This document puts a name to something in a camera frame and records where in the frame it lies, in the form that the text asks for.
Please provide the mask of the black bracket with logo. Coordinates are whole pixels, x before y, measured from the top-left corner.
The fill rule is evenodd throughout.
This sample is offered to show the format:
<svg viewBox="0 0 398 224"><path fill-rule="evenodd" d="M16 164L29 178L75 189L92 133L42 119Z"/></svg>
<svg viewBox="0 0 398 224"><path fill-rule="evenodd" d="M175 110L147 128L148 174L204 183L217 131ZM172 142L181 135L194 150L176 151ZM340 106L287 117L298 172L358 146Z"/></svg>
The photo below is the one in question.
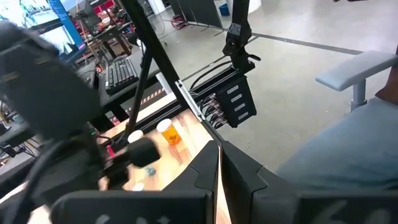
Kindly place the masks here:
<svg viewBox="0 0 398 224"><path fill-rule="evenodd" d="M250 0L233 0L231 25L227 30L226 43L222 50L225 56L230 57L233 67L241 73L247 73L255 67L249 58L261 60L245 50L245 46L252 37L252 29L248 21L249 2Z"/></svg>

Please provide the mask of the monitor with blue screen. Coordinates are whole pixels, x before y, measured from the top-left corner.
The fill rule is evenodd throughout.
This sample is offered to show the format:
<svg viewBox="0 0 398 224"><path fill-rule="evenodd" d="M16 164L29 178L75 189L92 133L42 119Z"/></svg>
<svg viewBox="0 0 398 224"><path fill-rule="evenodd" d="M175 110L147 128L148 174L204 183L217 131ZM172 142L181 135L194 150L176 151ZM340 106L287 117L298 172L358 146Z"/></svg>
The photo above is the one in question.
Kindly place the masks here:
<svg viewBox="0 0 398 224"><path fill-rule="evenodd" d="M38 32L58 49L62 60L73 63L86 50L86 44L64 1L68 0L0 0L0 21Z"/></svg>

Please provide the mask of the black keyboard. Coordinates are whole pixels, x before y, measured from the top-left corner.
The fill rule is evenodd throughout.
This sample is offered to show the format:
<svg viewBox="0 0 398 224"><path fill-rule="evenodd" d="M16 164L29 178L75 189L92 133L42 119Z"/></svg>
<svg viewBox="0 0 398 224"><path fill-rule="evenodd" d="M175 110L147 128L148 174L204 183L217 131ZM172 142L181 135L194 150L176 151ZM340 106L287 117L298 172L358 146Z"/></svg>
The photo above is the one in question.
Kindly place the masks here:
<svg viewBox="0 0 398 224"><path fill-rule="evenodd" d="M106 70L105 90L113 95L123 88L137 82L139 77L131 61L123 58L113 62Z"/></svg>

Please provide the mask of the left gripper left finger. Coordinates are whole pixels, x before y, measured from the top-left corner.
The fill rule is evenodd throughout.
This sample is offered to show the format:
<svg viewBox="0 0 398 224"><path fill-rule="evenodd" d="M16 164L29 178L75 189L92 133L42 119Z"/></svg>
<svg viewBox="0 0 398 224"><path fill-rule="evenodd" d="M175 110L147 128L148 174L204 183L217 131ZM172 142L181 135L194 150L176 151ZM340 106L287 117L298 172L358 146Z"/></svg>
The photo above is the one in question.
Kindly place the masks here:
<svg viewBox="0 0 398 224"><path fill-rule="evenodd" d="M215 224L219 147L208 141L161 191L82 190L59 198L53 224Z"/></svg>

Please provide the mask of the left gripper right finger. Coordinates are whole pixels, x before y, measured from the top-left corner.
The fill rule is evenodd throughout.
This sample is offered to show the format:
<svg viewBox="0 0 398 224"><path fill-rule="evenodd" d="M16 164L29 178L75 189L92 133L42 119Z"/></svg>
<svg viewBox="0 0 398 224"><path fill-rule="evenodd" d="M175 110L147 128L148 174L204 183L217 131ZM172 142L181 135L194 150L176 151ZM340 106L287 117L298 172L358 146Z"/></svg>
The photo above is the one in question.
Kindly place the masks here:
<svg viewBox="0 0 398 224"><path fill-rule="evenodd" d="M228 141L221 177L232 224L398 224L398 190L302 190Z"/></svg>

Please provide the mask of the black panel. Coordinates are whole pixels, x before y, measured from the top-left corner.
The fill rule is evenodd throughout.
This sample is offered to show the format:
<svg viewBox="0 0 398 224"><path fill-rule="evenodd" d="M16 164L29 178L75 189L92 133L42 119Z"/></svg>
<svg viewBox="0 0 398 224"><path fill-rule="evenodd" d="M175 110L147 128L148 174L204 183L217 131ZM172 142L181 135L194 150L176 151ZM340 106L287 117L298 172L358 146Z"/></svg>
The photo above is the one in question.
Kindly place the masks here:
<svg viewBox="0 0 398 224"><path fill-rule="evenodd" d="M188 22L222 28L214 0L168 0L176 15Z"/></svg>

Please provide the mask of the grey office chair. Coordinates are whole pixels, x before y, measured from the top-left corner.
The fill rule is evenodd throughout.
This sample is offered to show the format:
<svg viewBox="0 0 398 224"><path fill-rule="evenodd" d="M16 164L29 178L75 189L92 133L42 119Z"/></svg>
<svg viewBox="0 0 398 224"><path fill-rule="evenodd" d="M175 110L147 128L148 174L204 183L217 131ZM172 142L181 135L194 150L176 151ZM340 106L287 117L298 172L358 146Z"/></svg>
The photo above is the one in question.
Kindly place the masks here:
<svg viewBox="0 0 398 224"><path fill-rule="evenodd" d="M398 63L398 55L367 51L318 75L315 80L335 91L353 87L350 111L365 105L366 79Z"/></svg>
<svg viewBox="0 0 398 224"><path fill-rule="evenodd" d="M275 173L306 189L398 190L398 62L374 98L309 140Z"/></svg>

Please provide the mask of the cluttered work table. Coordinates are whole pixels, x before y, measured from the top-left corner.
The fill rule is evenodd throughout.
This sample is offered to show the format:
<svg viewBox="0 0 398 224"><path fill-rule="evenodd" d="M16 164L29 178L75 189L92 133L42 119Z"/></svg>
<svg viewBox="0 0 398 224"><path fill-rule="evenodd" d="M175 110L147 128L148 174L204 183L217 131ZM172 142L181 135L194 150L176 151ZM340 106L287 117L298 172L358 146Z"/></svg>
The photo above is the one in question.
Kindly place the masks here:
<svg viewBox="0 0 398 224"><path fill-rule="evenodd" d="M83 5L76 4L75 19L87 43L101 42L105 49L116 58L116 54L108 44L114 39L122 47L124 54L130 55L122 35L122 30L129 27L125 19L118 19L121 5L117 0L83 0Z"/></svg>

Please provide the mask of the black hub box silver labels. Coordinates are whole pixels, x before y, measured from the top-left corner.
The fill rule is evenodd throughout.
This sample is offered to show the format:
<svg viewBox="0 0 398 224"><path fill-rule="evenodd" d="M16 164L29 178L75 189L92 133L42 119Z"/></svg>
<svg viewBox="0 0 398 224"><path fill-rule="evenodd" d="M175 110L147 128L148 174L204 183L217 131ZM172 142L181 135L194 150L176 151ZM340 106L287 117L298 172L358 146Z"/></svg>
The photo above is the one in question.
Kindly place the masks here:
<svg viewBox="0 0 398 224"><path fill-rule="evenodd" d="M232 128L237 128L245 120L257 115L245 75L230 78L227 84L216 92L216 97L227 123Z"/></svg>

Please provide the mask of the grey work desk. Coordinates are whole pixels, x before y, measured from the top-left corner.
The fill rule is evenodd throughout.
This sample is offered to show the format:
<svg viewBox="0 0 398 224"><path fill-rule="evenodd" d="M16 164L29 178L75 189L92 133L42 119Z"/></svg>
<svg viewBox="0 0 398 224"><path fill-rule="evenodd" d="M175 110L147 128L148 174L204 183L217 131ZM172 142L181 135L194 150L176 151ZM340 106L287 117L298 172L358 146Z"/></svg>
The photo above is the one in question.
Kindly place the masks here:
<svg viewBox="0 0 398 224"><path fill-rule="evenodd" d="M149 104L148 101L150 101L151 99L165 95L165 90L162 88L162 85L159 83L155 75L157 69L157 65L153 61L151 63L150 74L146 82L146 89L144 91L144 96L142 99L144 106L147 106ZM84 81L90 81L90 84L93 85L93 88L98 91L103 110L100 113L99 117L91 121L91 124L96 129L98 129L100 132L103 132L114 127L114 124L106 116L106 113L109 111L111 111L114 117L117 118L119 121L124 121L128 119L129 114L126 109L129 108L129 106L123 108L121 105L125 101L134 97L138 82L132 83L131 85L123 88L121 91L113 95L108 95L105 90L106 72L99 73L97 74L97 76L95 76L95 64L93 62L79 69L79 71L77 71L77 74Z"/></svg>

